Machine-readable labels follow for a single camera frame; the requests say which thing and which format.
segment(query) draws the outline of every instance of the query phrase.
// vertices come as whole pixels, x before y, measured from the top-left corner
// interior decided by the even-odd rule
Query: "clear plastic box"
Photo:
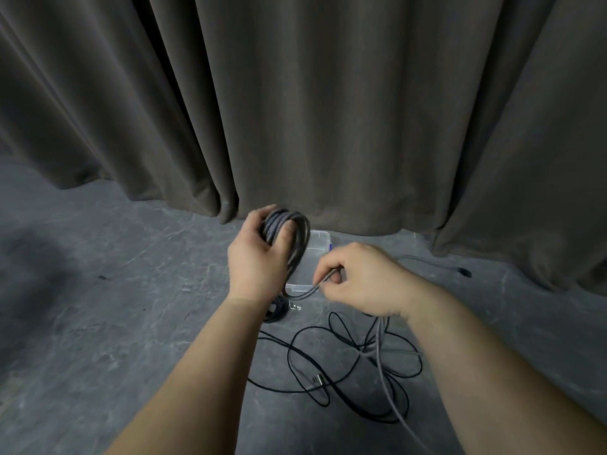
[[[286,282],[289,294],[307,292],[313,287],[312,276],[318,265],[318,260],[331,250],[331,235],[321,230],[310,230],[310,240],[305,248],[303,257],[295,273]]]

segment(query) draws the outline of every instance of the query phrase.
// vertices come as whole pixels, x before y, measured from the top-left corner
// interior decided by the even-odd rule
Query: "right hand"
[[[346,281],[323,282],[325,297],[374,316],[399,315],[407,319],[416,301],[428,291],[439,289],[381,249],[360,243],[337,247],[321,257],[313,283],[339,266],[345,268]]]

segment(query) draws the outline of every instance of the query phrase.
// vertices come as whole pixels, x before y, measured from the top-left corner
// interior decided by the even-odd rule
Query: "left hand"
[[[272,205],[250,212],[228,248],[231,300],[269,305],[285,286],[295,223],[290,220],[283,225],[273,246],[259,235],[263,219],[275,208]]]

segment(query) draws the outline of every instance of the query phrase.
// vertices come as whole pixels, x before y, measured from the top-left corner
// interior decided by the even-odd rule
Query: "gray curtain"
[[[607,294],[607,0],[0,0],[0,157]]]

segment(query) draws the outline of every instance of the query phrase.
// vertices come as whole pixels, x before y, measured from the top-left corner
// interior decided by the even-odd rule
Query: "marble floor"
[[[101,453],[171,371],[223,300],[226,248],[239,222],[128,201],[97,181],[58,191],[35,172],[0,166],[0,452]],[[549,379],[607,423],[607,300],[579,289],[551,294],[515,268],[491,261],[432,257],[419,235],[356,238],[393,254],[466,267],[473,278],[406,262],[464,300]],[[285,340],[342,312],[360,337],[369,319],[316,295],[264,327]],[[393,323],[414,341],[405,325]],[[342,373],[354,359],[325,334],[298,345]],[[396,367],[413,367],[407,358]],[[251,376],[294,386],[285,350],[260,343]],[[436,453],[461,453],[432,374],[403,382],[409,425]],[[385,399],[371,366],[344,384],[377,409]],[[239,454],[421,453],[396,425],[362,420],[333,396],[321,408],[302,395],[248,385]]]

